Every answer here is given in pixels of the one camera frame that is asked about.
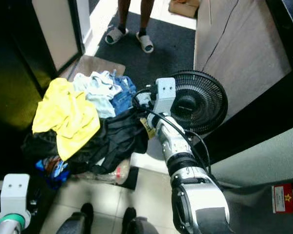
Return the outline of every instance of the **fan grille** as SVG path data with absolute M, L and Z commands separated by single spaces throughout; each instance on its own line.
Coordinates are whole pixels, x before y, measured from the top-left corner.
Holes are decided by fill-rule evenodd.
M 198 71 L 180 71 L 170 77 L 176 80 L 171 116 L 183 128 L 204 134 L 222 123 L 227 114 L 228 99 L 215 78 Z

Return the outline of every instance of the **blue clothing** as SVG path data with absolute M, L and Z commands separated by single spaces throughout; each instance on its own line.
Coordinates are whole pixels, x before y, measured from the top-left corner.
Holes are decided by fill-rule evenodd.
M 114 83 L 113 78 L 114 76 L 110 75 L 108 71 L 92 72 L 89 77 L 77 73 L 74 77 L 75 91 L 86 93 L 86 100 L 95 105 L 100 118 L 115 117 L 115 111 L 110 101 L 122 89 Z
M 52 189 L 58 189 L 70 175 L 67 162 L 62 161 L 60 156 L 39 160 L 35 167 Z
M 115 114 L 119 115 L 132 107 L 131 99 L 137 92 L 137 89 L 131 79 L 127 76 L 115 77 L 111 75 L 111 77 L 114 79 L 114 84 L 121 86 L 123 90 L 121 93 L 116 94 L 111 101 Z

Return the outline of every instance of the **label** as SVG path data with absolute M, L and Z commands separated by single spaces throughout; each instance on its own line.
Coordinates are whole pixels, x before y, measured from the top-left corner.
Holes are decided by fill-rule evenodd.
M 146 118 L 140 118 L 140 122 L 143 124 L 144 128 L 146 129 L 148 138 L 151 139 L 155 137 L 155 128 L 151 128 L 149 124 L 147 123 Z
M 274 213 L 293 213 L 293 183 L 272 186 Z

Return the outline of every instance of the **person's leg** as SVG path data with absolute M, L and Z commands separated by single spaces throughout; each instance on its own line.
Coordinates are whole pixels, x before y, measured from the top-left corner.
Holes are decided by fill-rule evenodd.
M 124 34 L 131 0 L 118 0 L 119 25 L 118 29 Z
M 118 42 L 126 34 L 126 22 L 131 0 L 118 0 L 119 24 L 113 28 L 106 36 L 105 41 L 108 44 Z
M 139 36 L 145 36 L 147 34 L 146 28 L 148 21 L 150 20 L 154 0 L 141 0 L 141 22 L 140 22 L 140 31 Z
M 153 43 L 147 35 L 147 24 L 150 20 L 154 0 L 141 0 L 141 21 L 140 30 L 136 33 L 136 37 L 141 44 L 142 50 L 150 54 L 153 52 Z

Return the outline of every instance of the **black doormat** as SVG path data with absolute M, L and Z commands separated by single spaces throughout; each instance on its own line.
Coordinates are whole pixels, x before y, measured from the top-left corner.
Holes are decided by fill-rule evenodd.
M 89 0 L 89 14 L 91 14 L 100 0 Z
M 117 25 L 118 14 L 111 20 L 109 27 Z M 195 30 L 150 19 L 147 33 L 154 44 L 154 51 L 146 54 L 135 36 L 139 25 L 140 15 L 129 12 L 129 34 L 116 44 L 109 45 L 105 42 L 108 30 L 95 56 L 125 65 L 124 75 L 132 79 L 138 90 L 170 73 L 193 69 Z

